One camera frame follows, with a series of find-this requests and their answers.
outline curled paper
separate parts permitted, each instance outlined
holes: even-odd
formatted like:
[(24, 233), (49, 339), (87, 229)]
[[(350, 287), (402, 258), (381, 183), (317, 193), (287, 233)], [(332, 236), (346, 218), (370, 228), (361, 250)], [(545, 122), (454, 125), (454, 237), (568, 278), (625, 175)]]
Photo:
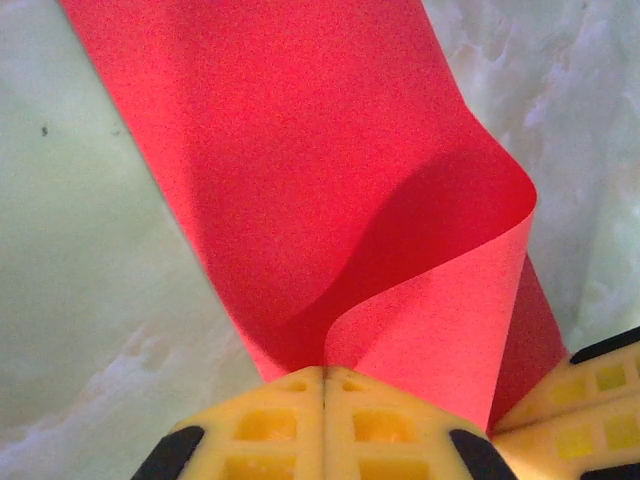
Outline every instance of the curled paper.
[(534, 187), (419, 1), (62, 4), (266, 380), (340, 364), (487, 427), (565, 354)]

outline yellow plastic piece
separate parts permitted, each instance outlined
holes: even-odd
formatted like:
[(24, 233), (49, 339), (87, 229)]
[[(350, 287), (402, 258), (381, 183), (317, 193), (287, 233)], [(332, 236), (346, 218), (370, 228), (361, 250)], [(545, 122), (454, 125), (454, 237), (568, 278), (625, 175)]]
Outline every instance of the yellow plastic piece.
[(205, 435), (180, 480), (322, 478), (323, 371), (310, 367), (178, 423)]
[(577, 480), (640, 461), (639, 412), (640, 394), (630, 395), (499, 434), (493, 443), (520, 480)]
[[(182, 432), (196, 433), (195, 441), (187, 440), (191, 446), (165, 445), (145, 462), (151, 470), (134, 478), (474, 480), (469, 468), (476, 467), (465, 462), (473, 463), (474, 454), (477, 462), (478, 448), (487, 446), (494, 465), (502, 462), (508, 470), (470, 422), (345, 368), (310, 367), (285, 376), (185, 419), (165, 439)], [(460, 433), (471, 443), (459, 440)], [(470, 455), (458, 450), (459, 442)], [(166, 474), (171, 467), (165, 460), (180, 449), (179, 476)], [(485, 453), (481, 463), (490, 460)]]
[(422, 400), (344, 368), (325, 382), (325, 468), (331, 480), (471, 480), (448, 438), (484, 433)]
[(640, 342), (572, 365), (563, 361), (496, 425), (506, 432), (640, 393)]

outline marble background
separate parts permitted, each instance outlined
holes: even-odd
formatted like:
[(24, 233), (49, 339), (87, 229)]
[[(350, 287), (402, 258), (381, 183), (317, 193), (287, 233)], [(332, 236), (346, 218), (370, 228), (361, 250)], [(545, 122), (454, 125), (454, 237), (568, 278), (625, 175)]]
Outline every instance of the marble background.
[[(538, 187), (530, 252), (571, 349), (640, 325), (639, 5), (425, 2)], [(53, 0), (0, 0), (0, 172), (3, 478), (129, 478), (259, 383)]]

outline paper fold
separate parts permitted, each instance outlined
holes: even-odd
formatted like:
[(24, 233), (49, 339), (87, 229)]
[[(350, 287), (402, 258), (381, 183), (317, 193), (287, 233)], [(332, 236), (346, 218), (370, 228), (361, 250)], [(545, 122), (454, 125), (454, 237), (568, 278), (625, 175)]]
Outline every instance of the paper fold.
[(265, 379), (326, 358), (486, 426), (535, 191), (419, 1), (62, 4)]

